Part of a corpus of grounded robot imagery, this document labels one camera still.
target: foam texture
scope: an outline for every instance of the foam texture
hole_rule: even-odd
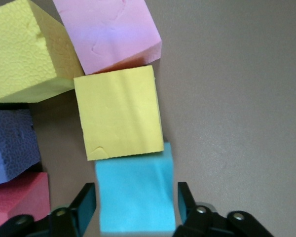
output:
[[[39,161],[30,110],[0,110],[0,184]]]
[[[0,184],[0,225],[21,214],[30,214],[37,221],[49,212],[47,173],[24,172]]]
[[[173,160],[164,151],[96,161],[104,233],[172,232]]]
[[[39,102],[83,75],[63,25],[29,0],[0,6],[0,102]]]
[[[74,79],[88,160],[163,150],[152,66]]]
[[[143,66],[162,41],[144,0],[53,0],[84,72]]]

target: screw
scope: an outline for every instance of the screw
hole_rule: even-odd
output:
[[[65,213],[66,213],[65,210],[60,210],[60,211],[57,211],[56,216],[62,216],[62,215],[64,215]]]
[[[201,213],[201,214],[206,213],[206,209],[204,207],[202,207],[202,206],[199,206],[196,210],[197,210],[198,213]]]
[[[22,225],[23,223],[27,222],[28,218],[26,216],[22,216],[17,222],[15,222],[16,225]]]
[[[233,217],[236,218],[238,221],[243,221],[245,219],[245,217],[238,212],[234,213]]]

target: red foam block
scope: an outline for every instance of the red foam block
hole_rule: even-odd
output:
[[[37,221],[49,212],[47,173],[24,172],[0,184],[0,225],[20,214],[30,214]]]

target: light blue foam block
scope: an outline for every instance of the light blue foam block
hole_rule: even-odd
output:
[[[96,161],[103,233],[172,232],[173,160],[164,151]]]

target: blue foam block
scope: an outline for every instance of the blue foam block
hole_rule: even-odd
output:
[[[164,151],[96,161],[103,233],[172,232],[173,160]]]
[[[0,110],[0,184],[39,161],[30,110]]]

